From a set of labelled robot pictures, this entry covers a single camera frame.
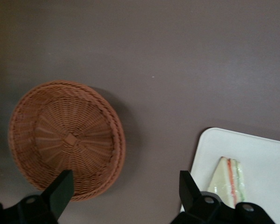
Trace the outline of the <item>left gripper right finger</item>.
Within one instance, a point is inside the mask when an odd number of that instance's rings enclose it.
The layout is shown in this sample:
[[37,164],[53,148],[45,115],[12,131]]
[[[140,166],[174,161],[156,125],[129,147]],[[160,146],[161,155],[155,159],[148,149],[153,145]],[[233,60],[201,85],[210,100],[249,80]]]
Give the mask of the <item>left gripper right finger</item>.
[[235,210],[210,192],[200,191],[189,171],[181,171],[179,196],[184,207],[171,224],[235,224]]

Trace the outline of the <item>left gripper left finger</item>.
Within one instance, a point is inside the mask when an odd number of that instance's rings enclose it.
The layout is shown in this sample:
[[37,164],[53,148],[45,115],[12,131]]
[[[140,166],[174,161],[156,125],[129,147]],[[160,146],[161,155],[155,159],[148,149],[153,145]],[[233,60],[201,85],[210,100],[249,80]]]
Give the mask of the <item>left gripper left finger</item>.
[[73,171],[64,170],[41,194],[27,196],[4,209],[4,223],[57,224],[73,195]]

